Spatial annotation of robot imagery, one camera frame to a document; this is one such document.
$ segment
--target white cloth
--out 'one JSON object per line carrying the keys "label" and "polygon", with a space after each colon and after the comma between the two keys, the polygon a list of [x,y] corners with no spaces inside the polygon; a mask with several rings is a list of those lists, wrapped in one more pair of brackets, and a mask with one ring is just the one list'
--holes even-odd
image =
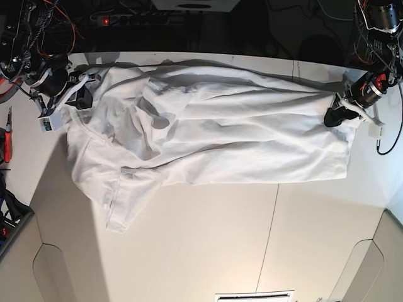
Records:
{"label": "white cloth", "polygon": [[66,106],[72,180],[123,232],[161,186],[346,177],[356,123],[327,129],[333,93],[226,67],[93,69]]}

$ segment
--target red handle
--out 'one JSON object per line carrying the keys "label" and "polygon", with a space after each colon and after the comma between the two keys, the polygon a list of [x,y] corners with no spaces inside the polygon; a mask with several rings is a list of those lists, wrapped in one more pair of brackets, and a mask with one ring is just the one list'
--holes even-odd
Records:
{"label": "red handle", "polygon": [[11,132],[6,132],[6,141],[4,143],[4,161],[10,162],[13,156],[13,148],[11,146]]}

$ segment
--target screwdriver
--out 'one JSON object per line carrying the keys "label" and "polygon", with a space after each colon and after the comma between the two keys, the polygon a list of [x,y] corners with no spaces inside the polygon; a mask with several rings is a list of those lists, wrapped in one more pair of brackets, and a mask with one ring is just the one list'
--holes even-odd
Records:
{"label": "screwdriver", "polygon": [[10,162],[13,156],[13,148],[11,146],[11,108],[8,110],[7,125],[6,125],[6,141],[4,142],[4,161]]}

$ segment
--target white garment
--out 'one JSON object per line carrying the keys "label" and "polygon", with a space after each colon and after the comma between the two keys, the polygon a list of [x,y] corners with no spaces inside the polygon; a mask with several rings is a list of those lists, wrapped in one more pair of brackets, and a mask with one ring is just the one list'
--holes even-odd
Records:
{"label": "white garment", "polygon": [[333,93],[226,67],[93,69],[66,106],[72,179],[123,232],[161,186],[346,177],[357,123],[323,125]]}

